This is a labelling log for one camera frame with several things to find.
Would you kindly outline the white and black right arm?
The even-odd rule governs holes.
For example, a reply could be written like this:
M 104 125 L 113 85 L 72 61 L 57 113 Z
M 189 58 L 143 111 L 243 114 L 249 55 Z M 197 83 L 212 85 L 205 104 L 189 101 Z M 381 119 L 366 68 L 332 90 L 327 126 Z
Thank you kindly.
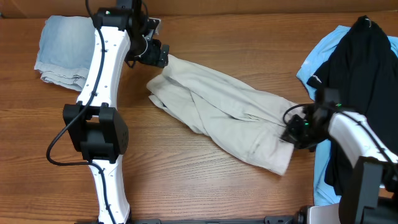
M 308 149 L 325 139 L 337 142 L 353 167 L 339 203 L 303 207 L 290 223 L 397 223 L 397 155 L 368 125 L 365 116 L 341 105 L 338 90 L 317 90 L 303 114 L 285 122 L 281 140 Z

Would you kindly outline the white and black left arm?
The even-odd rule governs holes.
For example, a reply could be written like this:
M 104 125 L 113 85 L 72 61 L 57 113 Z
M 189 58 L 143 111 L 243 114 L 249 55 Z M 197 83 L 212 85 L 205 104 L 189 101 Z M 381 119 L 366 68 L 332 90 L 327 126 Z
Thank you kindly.
M 143 1 L 117 1 L 90 17 L 95 27 L 93 57 L 76 103 L 64 106 L 63 132 L 95 180 L 97 223 L 132 223 L 122 172 L 129 130 L 117 109 L 119 81 L 123 65 L 166 67 L 169 46 L 153 38 L 161 20 L 149 16 Z

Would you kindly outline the beige khaki shorts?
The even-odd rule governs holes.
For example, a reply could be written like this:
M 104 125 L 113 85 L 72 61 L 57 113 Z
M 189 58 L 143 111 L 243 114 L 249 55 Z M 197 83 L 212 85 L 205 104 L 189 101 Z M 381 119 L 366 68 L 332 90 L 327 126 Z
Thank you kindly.
M 294 145 L 281 139 L 282 117 L 294 102 L 173 55 L 147 89 L 158 108 L 232 156 L 278 175 L 286 173 Z

